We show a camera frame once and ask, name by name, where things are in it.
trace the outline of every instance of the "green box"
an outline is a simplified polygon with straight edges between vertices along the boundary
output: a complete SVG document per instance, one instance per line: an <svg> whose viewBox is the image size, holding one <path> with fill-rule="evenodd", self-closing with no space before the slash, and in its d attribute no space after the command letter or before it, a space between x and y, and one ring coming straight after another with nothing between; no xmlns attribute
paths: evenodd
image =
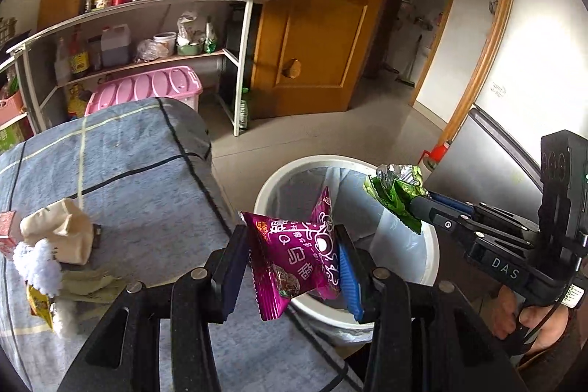
<svg viewBox="0 0 588 392"><path fill-rule="evenodd" d="M16 122L4 130L0 130L0 152L7 151L14 145L25 141L26 137L19 124L20 122Z"/></svg>

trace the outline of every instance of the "pink plastic box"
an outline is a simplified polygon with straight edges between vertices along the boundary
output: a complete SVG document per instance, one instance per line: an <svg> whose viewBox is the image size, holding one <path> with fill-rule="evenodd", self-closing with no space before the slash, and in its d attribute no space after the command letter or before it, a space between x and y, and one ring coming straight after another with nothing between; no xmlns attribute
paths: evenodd
<svg viewBox="0 0 588 392"><path fill-rule="evenodd" d="M86 117L102 108L152 97L175 98L198 111L202 84L186 65L162 68L112 80L98 87L86 107Z"/></svg>

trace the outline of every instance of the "bed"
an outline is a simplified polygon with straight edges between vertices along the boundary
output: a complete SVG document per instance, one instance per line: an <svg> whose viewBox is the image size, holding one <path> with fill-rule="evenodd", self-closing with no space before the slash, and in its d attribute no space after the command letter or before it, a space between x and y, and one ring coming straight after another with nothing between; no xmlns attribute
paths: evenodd
<svg viewBox="0 0 588 392"><path fill-rule="evenodd" d="M211 174L204 121L166 98L107 108L0 156L2 211L25 216L64 197L102 225L101 245L87 266L148 286L203 266L211 251L226 245L233 228ZM4 361L31 390L54 391L105 307L79 303L78 334L61 339L30 315L22 280L4 257L0 274ZM222 326L211 324L210 335L223 391L361 389L347 365L293 310L261 321L249 269L234 313ZM173 390L169 360L164 320L162 391Z"/></svg>

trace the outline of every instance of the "plastic bag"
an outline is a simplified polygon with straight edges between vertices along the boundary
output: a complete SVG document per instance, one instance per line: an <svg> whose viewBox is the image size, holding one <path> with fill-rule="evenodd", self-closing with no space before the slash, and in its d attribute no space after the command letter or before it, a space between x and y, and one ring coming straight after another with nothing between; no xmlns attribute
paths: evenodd
<svg viewBox="0 0 588 392"><path fill-rule="evenodd" d="M421 222L412 216L407 208L412 198L419 195L429 195L423 187L423 177L419 167L380 165L374 177L366 177L363 189L389 211L396 214L402 223L416 234L420 234Z"/></svg>
<svg viewBox="0 0 588 392"><path fill-rule="evenodd" d="M184 12L178 19L178 45L201 46L204 48L205 34L196 29L198 15L195 12Z"/></svg>
<svg viewBox="0 0 588 392"><path fill-rule="evenodd" d="M160 44L152 39L145 39L137 44L137 55L135 62L151 62L160 57L169 55L168 48L165 44Z"/></svg>

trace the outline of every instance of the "candy wrapper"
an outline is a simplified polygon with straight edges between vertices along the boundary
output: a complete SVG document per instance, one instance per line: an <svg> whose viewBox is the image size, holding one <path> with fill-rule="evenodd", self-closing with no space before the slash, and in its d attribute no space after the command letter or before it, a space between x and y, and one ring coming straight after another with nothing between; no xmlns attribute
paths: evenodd
<svg viewBox="0 0 588 392"><path fill-rule="evenodd" d="M240 214L249 227L255 291L264 321L277 319L293 297L313 289L324 299L337 297L339 257L328 188L308 223Z"/></svg>
<svg viewBox="0 0 588 392"><path fill-rule="evenodd" d="M412 198L428 196L423 186L420 168L412 165L380 165L376 176L367 176L363 189L399 220L420 234L421 222L408 210Z"/></svg>

